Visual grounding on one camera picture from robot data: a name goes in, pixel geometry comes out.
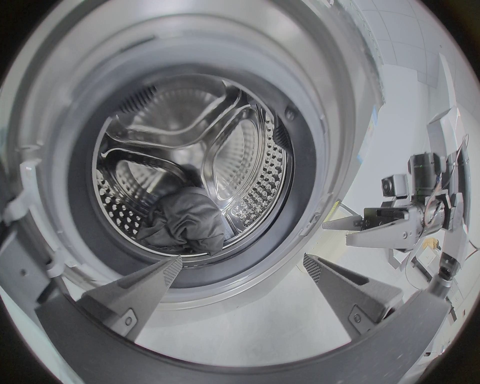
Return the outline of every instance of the stainless steel drum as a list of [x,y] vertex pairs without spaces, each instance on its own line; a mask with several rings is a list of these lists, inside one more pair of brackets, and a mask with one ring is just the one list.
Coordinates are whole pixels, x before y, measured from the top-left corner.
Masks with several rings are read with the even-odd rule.
[[103,213],[128,240],[136,243],[162,196],[184,186],[205,188],[220,208],[224,248],[277,202],[287,157],[273,139],[273,114],[247,92],[210,76],[174,76],[128,96],[119,110],[98,137],[93,181]]

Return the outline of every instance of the white wall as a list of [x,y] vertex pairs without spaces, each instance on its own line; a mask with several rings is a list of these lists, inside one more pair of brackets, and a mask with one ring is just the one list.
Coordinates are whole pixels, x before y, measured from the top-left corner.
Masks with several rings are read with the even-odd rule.
[[429,118],[428,86],[419,83],[415,70],[385,65],[386,103],[378,113],[378,124],[369,151],[344,199],[357,213],[383,201],[381,179],[408,173],[410,156],[422,153]]

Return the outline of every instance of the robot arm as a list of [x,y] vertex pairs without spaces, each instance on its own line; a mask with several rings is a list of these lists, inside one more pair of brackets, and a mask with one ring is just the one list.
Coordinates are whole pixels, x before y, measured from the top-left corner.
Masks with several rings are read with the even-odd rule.
[[323,223],[323,228],[358,231],[347,235],[350,246],[393,248],[402,252],[411,251],[420,238],[443,228],[446,234],[440,269],[428,291],[445,298],[465,261],[468,242],[467,220],[464,219],[468,215],[457,182],[468,179],[464,144],[465,139],[448,158],[435,153],[410,158],[408,171],[413,182],[410,200],[406,175],[393,175],[382,180],[383,195],[392,200],[378,208],[365,208],[363,218],[351,216],[333,220]]

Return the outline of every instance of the black cloth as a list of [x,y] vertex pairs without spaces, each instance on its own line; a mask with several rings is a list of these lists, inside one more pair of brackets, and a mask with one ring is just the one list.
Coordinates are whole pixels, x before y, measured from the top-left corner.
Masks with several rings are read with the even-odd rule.
[[217,205],[204,189],[187,187],[158,200],[142,222],[137,240],[170,252],[190,248],[213,255],[222,250],[224,235]]

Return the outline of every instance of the washing machine drum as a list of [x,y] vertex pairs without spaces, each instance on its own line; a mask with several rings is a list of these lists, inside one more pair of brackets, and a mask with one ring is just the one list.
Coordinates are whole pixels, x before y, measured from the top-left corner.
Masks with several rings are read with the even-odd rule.
[[[181,255],[165,298],[177,303],[284,276],[360,166],[382,103],[373,42],[337,2],[67,8],[34,32],[0,96],[3,163],[14,192],[35,196],[22,225],[50,274],[91,288]],[[152,212],[185,188],[219,214],[215,252],[145,241]],[[177,206],[169,230],[211,224],[195,209]]]

